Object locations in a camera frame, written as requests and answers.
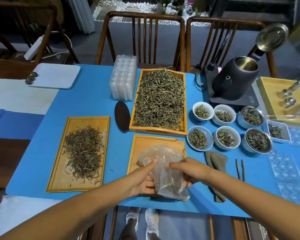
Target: black kettle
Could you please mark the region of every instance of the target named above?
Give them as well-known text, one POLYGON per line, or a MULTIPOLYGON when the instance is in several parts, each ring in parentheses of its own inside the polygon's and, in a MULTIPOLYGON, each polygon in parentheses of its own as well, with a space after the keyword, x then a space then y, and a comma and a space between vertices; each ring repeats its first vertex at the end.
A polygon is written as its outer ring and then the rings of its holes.
POLYGON ((240 99, 256 80, 258 61, 265 52, 279 48, 288 38, 289 30, 283 24, 271 24, 256 38, 256 51, 251 56, 238 56, 224 65, 212 81, 214 97, 235 101, 240 99))

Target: person's right arm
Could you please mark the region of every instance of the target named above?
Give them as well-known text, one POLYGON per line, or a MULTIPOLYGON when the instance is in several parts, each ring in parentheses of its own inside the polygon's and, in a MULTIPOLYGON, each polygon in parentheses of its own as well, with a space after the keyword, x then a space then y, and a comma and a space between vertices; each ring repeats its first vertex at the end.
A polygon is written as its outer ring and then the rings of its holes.
POLYGON ((167 164, 184 172, 188 186, 202 182, 223 194, 280 240, 300 240, 300 206, 191 157, 167 164))

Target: kettle lid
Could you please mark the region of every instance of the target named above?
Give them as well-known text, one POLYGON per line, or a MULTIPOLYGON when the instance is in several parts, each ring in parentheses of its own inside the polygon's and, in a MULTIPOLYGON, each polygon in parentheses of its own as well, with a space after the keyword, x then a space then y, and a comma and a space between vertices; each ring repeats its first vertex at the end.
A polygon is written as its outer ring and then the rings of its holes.
POLYGON ((278 49, 288 39, 289 29, 284 24, 271 24, 260 31, 256 37, 256 46, 263 52, 278 49))

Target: white gravel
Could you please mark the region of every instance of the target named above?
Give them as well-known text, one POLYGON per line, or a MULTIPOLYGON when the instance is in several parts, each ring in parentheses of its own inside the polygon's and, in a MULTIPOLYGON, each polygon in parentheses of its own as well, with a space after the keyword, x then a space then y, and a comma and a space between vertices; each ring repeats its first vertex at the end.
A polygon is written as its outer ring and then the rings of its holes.
MULTIPOLYGON (((103 20, 97 20, 98 13, 101 9, 102 6, 113 6, 116 7, 116 11, 125 11, 126 8, 128 7, 135 7, 140 10, 140 12, 143 13, 155 13, 157 5, 156 4, 150 4, 150 3, 124 3, 122 0, 99 0, 96 9, 93 13, 93 20, 103 22, 103 20)), ((184 19, 184 22, 187 22, 187 19, 189 17, 192 17, 195 15, 195 12, 192 13, 192 15, 187 14, 187 10, 191 8, 191 4, 189 4, 187 1, 184 3, 184 9, 183 9, 183 14, 182 17, 184 19)), ((166 9, 167 14, 175 14, 177 15, 177 11, 171 8, 171 3, 168 4, 167 9, 166 9)), ((207 12, 201 13, 202 17, 208 17, 207 12)), ((124 22, 122 21, 122 17, 113 17, 110 21, 111 22, 121 22, 121 23, 132 23, 132 22, 124 22)), ((159 24, 167 24, 167 25, 179 25, 179 22, 177 21, 168 21, 168 20, 161 20, 159 24)), ((209 27, 210 23, 198 23, 198 22, 192 22, 192 26, 204 26, 204 27, 209 27)))

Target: plastic blister packaging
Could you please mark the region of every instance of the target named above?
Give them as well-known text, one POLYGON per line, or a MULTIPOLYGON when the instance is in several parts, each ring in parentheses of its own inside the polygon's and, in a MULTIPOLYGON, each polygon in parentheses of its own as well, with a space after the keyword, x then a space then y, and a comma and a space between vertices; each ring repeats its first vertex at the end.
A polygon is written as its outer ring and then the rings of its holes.
POLYGON ((300 205, 300 183, 279 181, 278 186, 284 199, 300 205))
POLYGON ((288 125, 291 141, 290 145, 300 147, 300 126, 288 125))
POLYGON ((269 160, 277 179, 284 181, 300 180, 300 172, 292 155, 269 154, 269 160))
POLYGON ((166 167, 166 163, 179 162, 182 157, 182 152, 165 145, 156 145, 139 155, 138 161, 144 166, 157 159, 157 164, 151 170, 150 176, 153 178, 155 189, 159 195, 177 200, 190 198, 189 192, 184 186, 183 173, 180 170, 166 167))
POLYGON ((132 101, 137 78, 137 57, 117 56, 109 81, 112 97, 132 101))

